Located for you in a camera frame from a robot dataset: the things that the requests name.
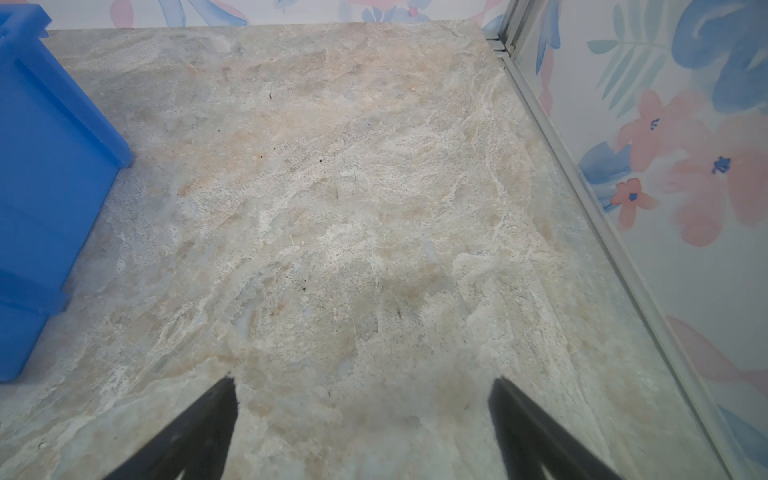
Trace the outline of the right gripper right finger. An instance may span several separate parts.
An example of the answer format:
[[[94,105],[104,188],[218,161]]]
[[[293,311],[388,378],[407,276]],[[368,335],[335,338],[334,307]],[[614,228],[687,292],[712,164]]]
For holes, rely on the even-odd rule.
[[[494,380],[488,408],[509,479],[621,479],[509,379]]]

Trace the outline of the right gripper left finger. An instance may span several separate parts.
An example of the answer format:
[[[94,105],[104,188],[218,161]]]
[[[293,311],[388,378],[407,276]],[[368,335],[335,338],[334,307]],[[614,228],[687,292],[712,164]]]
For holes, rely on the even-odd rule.
[[[235,380],[226,376],[107,477],[220,479],[237,418]]]

